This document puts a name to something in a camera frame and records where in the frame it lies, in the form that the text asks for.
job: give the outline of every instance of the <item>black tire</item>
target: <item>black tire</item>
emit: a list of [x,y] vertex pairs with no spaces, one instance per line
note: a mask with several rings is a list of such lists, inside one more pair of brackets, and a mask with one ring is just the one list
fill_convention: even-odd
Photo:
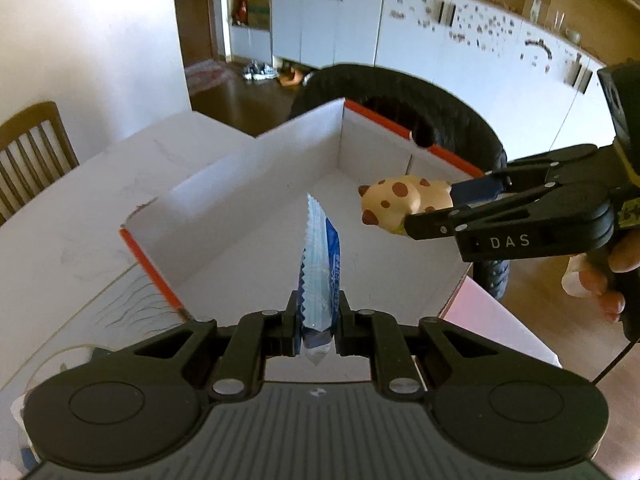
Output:
[[474,281],[493,298],[500,300],[507,290],[509,280],[508,260],[487,260],[473,265]]
[[[391,108],[375,106],[374,111],[410,129],[419,146],[437,144],[483,171],[506,165],[502,143],[468,105],[427,81],[384,68],[339,64],[315,72],[298,92],[289,118],[339,98],[365,106],[379,98],[393,99]],[[507,287],[509,262],[476,262],[473,276],[478,285],[500,300]]]

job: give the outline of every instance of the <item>wooden door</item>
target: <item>wooden door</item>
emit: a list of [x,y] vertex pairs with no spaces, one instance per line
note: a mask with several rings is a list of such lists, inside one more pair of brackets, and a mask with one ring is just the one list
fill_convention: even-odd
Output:
[[451,0],[384,0],[376,65],[431,81]]
[[340,0],[302,0],[300,61],[314,68],[334,63]]
[[209,0],[174,0],[178,36],[185,68],[211,59],[218,49],[213,44],[209,21]]
[[340,0],[334,63],[373,65],[382,0]]

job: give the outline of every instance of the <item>shoe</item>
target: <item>shoe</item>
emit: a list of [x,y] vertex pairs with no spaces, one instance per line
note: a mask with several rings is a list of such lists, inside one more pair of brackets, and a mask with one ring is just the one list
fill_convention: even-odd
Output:
[[280,80],[280,84],[286,87],[299,85],[304,77],[305,75],[302,73],[302,70],[291,68],[288,74],[282,75],[278,79]]
[[258,64],[255,61],[252,61],[242,69],[242,77],[251,81],[251,79],[254,78],[254,73],[257,72],[259,72]]
[[258,70],[254,73],[254,81],[262,81],[263,79],[276,79],[278,71],[271,65],[259,63]]
[[315,74],[316,72],[309,72],[307,75],[305,75],[305,78],[302,80],[302,86],[306,86],[306,84],[309,82],[309,80],[313,77],[313,74]]
[[247,80],[262,81],[263,79],[275,79],[278,71],[265,63],[252,61],[242,69],[242,77]]

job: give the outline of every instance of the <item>cable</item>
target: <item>cable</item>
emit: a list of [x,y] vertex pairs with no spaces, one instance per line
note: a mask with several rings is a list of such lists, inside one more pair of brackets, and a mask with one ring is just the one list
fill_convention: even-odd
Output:
[[607,367],[603,371],[601,371],[593,381],[591,381],[591,384],[594,384],[594,385],[598,384],[600,380],[604,378],[604,376],[607,375],[613,369],[613,367],[617,365],[622,360],[622,358],[631,351],[631,349],[636,345],[636,343],[637,341],[632,341],[631,343],[626,345],[622,350],[622,352],[620,352],[615,357],[615,359],[613,359],[613,361],[610,362],[609,365],[607,365]]

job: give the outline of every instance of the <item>rug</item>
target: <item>rug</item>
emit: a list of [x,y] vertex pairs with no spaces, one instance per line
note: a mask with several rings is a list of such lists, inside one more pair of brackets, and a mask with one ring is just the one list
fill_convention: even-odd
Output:
[[215,59],[207,59],[184,70],[187,78],[189,95],[194,96],[199,92],[209,90],[226,80],[236,77],[230,65]]

